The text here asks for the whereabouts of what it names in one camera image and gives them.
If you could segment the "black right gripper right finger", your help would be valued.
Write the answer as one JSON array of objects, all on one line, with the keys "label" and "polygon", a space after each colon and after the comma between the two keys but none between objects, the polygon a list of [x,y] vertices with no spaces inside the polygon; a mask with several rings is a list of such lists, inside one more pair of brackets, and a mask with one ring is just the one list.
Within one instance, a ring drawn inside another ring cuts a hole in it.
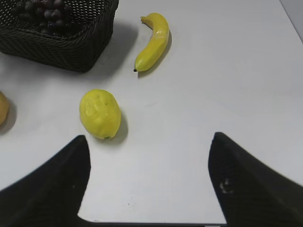
[{"label": "black right gripper right finger", "polygon": [[214,134],[208,171],[227,226],[303,225],[303,187],[253,157],[222,132]]}]

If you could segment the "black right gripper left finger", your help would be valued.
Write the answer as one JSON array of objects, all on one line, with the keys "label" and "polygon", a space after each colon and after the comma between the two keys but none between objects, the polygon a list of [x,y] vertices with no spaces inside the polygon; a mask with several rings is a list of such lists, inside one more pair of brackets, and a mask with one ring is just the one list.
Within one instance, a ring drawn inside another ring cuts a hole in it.
[{"label": "black right gripper left finger", "polygon": [[0,192],[2,227],[81,227],[90,175],[89,146],[79,135],[39,168]]}]

